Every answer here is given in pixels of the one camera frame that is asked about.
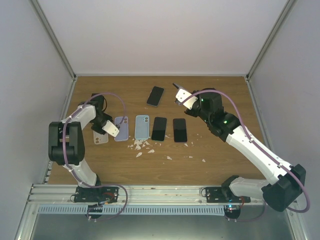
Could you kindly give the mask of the phone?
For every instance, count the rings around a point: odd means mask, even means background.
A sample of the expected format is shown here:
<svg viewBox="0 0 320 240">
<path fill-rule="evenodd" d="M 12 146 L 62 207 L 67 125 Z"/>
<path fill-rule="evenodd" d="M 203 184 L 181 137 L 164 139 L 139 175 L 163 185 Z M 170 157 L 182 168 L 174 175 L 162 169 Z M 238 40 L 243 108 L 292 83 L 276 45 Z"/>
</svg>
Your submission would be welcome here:
<svg viewBox="0 0 320 240">
<path fill-rule="evenodd" d="M 154 86 L 148 96 L 148 99 L 146 101 L 147 105 L 157 107 L 160 103 L 160 100 L 162 98 L 162 95 L 164 93 L 165 89 L 162 87 Z"/>
<path fill-rule="evenodd" d="M 119 128 L 118 128 L 119 129 L 119 133 L 114 138 L 114 140 L 116 142 L 124 142 L 124 141 L 127 141 L 129 139 L 129 120 L 128 120 L 128 117 L 125 116 L 123 122 L 120 123 L 122 118 L 123 118 L 122 116 L 117 116 L 114 119 L 114 124 L 116 126 L 119 126 Z"/>
<path fill-rule="evenodd" d="M 109 142 L 109 135 L 107 133 L 100 134 L 96 131 L 93 131 L 93 142 L 96 145 L 106 144 Z"/>
</svg>

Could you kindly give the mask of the light blue phone case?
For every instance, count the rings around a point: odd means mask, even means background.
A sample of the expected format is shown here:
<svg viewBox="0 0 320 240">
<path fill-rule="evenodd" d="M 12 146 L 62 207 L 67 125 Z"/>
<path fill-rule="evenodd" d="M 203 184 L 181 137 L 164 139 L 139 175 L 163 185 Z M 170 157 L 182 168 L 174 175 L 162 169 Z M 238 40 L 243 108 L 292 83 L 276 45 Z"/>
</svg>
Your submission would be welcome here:
<svg viewBox="0 0 320 240">
<path fill-rule="evenodd" d="M 136 140 L 147 140 L 150 136 L 150 117 L 137 115 L 135 117 L 134 137 Z"/>
</svg>

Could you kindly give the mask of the purple smartphone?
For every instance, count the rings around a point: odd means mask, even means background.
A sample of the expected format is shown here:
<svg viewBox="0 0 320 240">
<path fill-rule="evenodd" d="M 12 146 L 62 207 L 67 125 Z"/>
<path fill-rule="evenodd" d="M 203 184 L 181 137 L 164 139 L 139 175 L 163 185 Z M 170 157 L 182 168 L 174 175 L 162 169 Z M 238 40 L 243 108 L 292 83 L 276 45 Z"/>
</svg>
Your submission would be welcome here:
<svg viewBox="0 0 320 240">
<path fill-rule="evenodd" d="M 187 137 L 187 126 L 184 118 L 173 119 L 173 137 L 175 143 L 186 143 Z"/>
</svg>

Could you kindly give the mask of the black smartphone from white case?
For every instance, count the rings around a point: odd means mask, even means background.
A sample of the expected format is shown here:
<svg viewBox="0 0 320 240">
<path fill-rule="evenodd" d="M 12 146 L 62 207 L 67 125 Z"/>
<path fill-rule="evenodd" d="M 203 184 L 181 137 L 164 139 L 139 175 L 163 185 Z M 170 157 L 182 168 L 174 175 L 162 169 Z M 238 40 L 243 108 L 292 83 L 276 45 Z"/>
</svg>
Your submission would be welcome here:
<svg viewBox="0 0 320 240">
<path fill-rule="evenodd" d="M 172 84 L 176 89 L 182 89 L 183 87 L 182 86 L 180 86 L 180 85 L 178 85 L 178 84 L 176 84 L 176 83 L 173 83 Z"/>
</svg>

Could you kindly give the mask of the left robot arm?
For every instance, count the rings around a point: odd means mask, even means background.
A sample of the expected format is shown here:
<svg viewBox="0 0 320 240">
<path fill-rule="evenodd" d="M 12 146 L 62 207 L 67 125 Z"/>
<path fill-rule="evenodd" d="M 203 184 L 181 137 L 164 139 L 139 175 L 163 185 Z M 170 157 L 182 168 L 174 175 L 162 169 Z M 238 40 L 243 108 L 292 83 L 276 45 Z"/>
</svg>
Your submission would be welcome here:
<svg viewBox="0 0 320 240">
<path fill-rule="evenodd" d="M 103 197 L 101 181 L 85 160 L 83 129 L 91 124 L 97 141 L 108 141 L 108 133 L 103 129 L 113 118 L 105 113 L 107 100 L 103 95 L 92 94 L 88 103 L 80 103 L 77 110 L 62 121 L 54 121 L 48 127 L 48 157 L 52 162 L 64 167 L 81 188 L 87 188 L 86 197 L 98 202 Z"/>
</svg>

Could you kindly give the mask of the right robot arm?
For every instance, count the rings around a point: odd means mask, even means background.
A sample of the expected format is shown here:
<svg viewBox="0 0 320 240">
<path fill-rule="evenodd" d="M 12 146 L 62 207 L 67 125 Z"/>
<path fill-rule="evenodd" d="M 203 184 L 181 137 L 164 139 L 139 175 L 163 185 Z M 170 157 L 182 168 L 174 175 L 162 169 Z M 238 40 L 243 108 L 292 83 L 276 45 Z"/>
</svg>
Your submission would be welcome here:
<svg viewBox="0 0 320 240">
<path fill-rule="evenodd" d="M 264 176 L 264 179 L 246 179 L 231 176 L 222 184 L 221 196 L 228 203 L 238 197 L 265 201 L 272 209 L 282 212 L 300 195 L 304 195 L 310 209 L 310 197 L 305 188 L 306 170 L 278 157 L 262 144 L 245 126 L 239 113 L 224 110 L 222 98 L 227 95 L 214 88 L 188 92 L 181 88 L 176 100 L 183 105 L 185 114 L 201 118 L 210 132 L 245 156 Z"/>
</svg>

